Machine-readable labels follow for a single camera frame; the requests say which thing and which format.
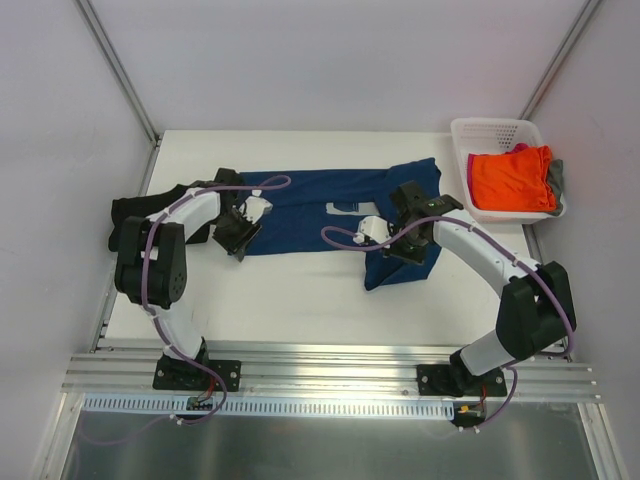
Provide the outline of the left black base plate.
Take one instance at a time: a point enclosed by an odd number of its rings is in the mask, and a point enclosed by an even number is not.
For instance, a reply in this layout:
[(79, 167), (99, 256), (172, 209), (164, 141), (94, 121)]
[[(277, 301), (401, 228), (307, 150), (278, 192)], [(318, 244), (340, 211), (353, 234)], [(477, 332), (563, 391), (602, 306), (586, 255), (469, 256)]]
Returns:
[[(242, 362), (239, 360), (210, 360), (207, 367), (224, 382), (228, 392), (240, 387)], [(162, 356), (156, 364), (152, 388), (159, 391), (206, 391), (214, 381), (214, 390), (221, 391), (220, 381), (189, 363)]]

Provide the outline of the white plastic basket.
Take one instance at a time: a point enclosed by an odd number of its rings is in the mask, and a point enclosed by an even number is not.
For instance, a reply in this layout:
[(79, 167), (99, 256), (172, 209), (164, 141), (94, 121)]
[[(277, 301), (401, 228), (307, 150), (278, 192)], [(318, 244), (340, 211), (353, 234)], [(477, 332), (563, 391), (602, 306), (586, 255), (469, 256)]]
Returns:
[(453, 151), (462, 182), (464, 204), (471, 216), (480, 223), (534, 224), (536, 222), (560, 218), (568, 211), (564, 194), (559, 197), (560, 212), (494, 211), (475, 206), (468, 174), (470, 155), (499, 155), (511, 152), (518, 144), (529, 147), (542, 147), (543, 141), (537, 126), (526, 120), (508, 118), (458, 118), (451, 122)]

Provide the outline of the folded black t shirt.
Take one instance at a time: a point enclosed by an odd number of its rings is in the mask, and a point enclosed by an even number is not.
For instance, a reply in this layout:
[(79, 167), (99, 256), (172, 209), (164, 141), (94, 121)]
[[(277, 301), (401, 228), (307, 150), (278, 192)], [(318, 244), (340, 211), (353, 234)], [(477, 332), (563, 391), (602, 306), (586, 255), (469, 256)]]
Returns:
[[(113, 230), (108, 239), (109, 251), (113, 253), (118, 252), (122, 226), (128, 217), (147, 217), (149, 215), (156, 214), (180, 199), (187, 189), (188, 186), (179, 184), (171, 190), (161, 194), (114, 199), (111, 206)], [(209, 238), (210, 225), (214, 223), (215, 220), (210, 219), (191, 236), (189, 236), (185, 243), (187, 245), (205, 243)], [(157, 247), (159, 243), (161, 229), (162, 228), (159, 228), (158, 232), (154, 236), (152, 244), (153, 247)]]

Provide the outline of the orange t shirt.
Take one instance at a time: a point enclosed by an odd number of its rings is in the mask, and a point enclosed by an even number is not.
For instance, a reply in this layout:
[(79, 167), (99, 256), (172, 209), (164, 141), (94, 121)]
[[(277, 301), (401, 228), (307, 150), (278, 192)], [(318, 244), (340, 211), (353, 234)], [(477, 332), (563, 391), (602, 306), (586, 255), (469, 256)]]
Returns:
[(528, 147), (515, 155), (485, 155), (473, 164), (473, 187), (480, 209), (549, 213), (556, 207), (546, 182), (548, 146)]

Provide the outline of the aluminium mounting rail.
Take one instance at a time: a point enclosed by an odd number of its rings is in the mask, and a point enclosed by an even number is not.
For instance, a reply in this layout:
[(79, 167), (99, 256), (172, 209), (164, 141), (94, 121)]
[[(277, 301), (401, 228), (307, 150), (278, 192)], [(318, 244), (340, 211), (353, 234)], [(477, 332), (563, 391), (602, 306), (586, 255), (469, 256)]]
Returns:
[[(452, 346), (314, 345), (211, 341), (211, 356), (241, 363), (239, 391), (256, 396), (394, 399), (418, 395), (417, 367), (440, 364)], [(72, 356), (67, 392), (148, 393), (161, 354), (156, 340), (102, 339)], [(505, 375), (514, 399), (532, 403), (601, 403), (604, 391), (585, 363), (537, 356)]]

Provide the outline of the blue t shirt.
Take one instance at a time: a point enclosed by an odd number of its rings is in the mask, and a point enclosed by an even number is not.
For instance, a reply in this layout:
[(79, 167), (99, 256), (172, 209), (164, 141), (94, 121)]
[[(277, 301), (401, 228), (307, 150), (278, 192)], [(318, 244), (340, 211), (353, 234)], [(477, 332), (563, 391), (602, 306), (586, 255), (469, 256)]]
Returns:
[(250, 243), (249, 256), (318, 253), (334, 248), (321, 237), (326, 226), (354, 232), (360, 220), (379, 215), (396, 223), (391, 194), (415, 181), (429, 198), (440, 195), (441, 172), (433, 158), (387, 169), (287, 171), (291, 184), (267, 191), (272, 211), (260, 220), (261, 231)]

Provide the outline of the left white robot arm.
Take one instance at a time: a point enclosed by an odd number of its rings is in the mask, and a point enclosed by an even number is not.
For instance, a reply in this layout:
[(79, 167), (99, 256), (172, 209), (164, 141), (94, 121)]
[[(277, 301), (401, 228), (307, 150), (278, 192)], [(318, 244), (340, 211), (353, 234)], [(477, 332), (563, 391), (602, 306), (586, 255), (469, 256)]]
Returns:
[(183, 299), (187, 244), (212, 239), (242, 261), (272, 208), (261, 189), (225, 168), (212, 180), (113, 203), (109, 249), (117, 254), (115, 287), (150, 318), (164, 343), (162, 358), (177, 361), (175, 375), (188, 388), (208, 381), (210, 365)]

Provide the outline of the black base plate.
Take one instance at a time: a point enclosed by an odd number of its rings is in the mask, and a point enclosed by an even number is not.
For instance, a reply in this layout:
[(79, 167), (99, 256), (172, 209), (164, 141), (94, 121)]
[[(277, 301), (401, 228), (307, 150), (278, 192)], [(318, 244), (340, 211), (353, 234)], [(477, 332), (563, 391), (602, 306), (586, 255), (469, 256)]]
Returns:
[[(210, 360), (207, 367), (224, 382), (228, 392), (240, 387), (242, 362), (239, 360)], [(189, 363), (162, 356), (156, 364), (152, 388), (159, 391), (206, 391), (214, 381), (214, 390), (221, 391), (220, 381)]]
[(419, 364), (416, 381), (420, 396), (427, 397), (483, 397), (507, 396), (506, 381), (500, 369), (480, 376), (468, 374), (449, 364)]

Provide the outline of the grey t shirt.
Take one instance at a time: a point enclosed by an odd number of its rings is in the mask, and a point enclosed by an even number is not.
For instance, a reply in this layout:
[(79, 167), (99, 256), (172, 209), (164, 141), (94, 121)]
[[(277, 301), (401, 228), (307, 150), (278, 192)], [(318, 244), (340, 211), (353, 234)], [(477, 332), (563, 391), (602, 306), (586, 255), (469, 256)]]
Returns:
[(554, 159), (550, 162), (546, 176), (546, 182), (551, 188), (556, 207), (549, 212), (552, 217), (559, 217), (564, 213), (564, 162), (561, 159)]

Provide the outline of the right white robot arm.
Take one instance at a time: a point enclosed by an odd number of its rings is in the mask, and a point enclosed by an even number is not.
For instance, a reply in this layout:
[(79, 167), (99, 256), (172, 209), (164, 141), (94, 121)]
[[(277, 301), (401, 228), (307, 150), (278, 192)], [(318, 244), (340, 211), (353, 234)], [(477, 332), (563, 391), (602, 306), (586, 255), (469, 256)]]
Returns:
[(449, 195), (429, 198), (414, 181), (397, 187), (390, 199), (397, 221), (389, 228), (386, 253), (418, 262), (431, 246), (449, 250), (500, 300), (493, 330), (451, 354), (447, 363), (420, 367), (422, 394), (503, 396), (505, 387), (495, 383), (502, 368), (573, 340), (575, 309), (568, 273), (559, 263), (541, 264), (508, 249), (475, 224), (460, 202)]

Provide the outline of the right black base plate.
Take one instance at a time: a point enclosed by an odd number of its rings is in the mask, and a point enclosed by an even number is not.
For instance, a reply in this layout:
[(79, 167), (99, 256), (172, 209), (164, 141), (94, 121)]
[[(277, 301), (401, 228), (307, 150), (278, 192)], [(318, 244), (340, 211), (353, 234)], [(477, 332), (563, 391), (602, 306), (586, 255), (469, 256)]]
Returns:
[(449, 364), (419, 364), (416, 381), (420, 396), (427, 397), (483, 397), (507, 396), (506, 381), (500, 369), (480, 376), (468, 374)]

